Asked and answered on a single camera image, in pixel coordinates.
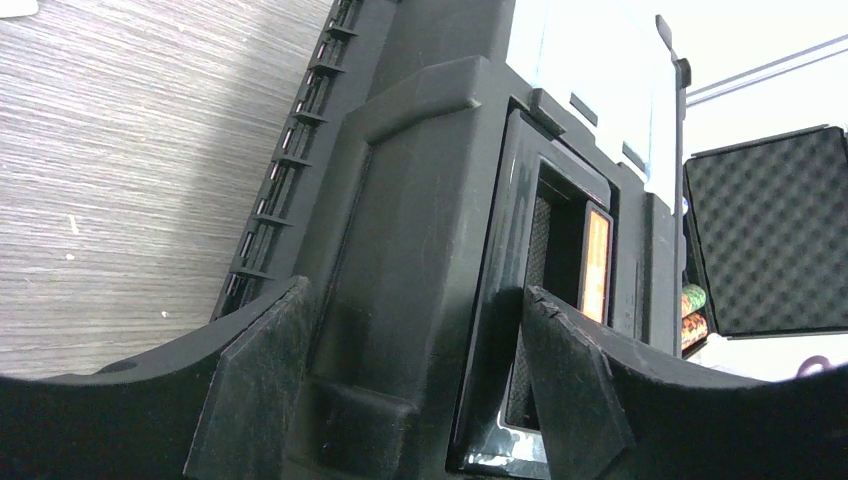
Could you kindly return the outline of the black plastic toolbox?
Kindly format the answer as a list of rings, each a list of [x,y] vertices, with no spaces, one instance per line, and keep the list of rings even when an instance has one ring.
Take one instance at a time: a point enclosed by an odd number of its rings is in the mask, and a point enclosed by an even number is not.
[[[186,474],[546,479],[527,284],[676,307],[679,89],[652,1],[336,1],[215,307]]]

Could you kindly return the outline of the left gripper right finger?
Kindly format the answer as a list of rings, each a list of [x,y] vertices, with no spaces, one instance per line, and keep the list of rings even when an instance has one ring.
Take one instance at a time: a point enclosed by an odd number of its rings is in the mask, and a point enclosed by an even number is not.
[[[664,353],[524,293],[523,342],[555,479],[843,479],[847,370],[764,382]]]

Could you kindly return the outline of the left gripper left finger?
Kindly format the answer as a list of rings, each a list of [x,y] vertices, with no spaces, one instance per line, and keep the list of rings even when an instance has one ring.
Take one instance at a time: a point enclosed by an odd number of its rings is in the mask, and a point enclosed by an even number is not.
[[[179,479],[222,354],[306,303],[295,276],[176,340],[89,374],[1,379],[4,479]]]

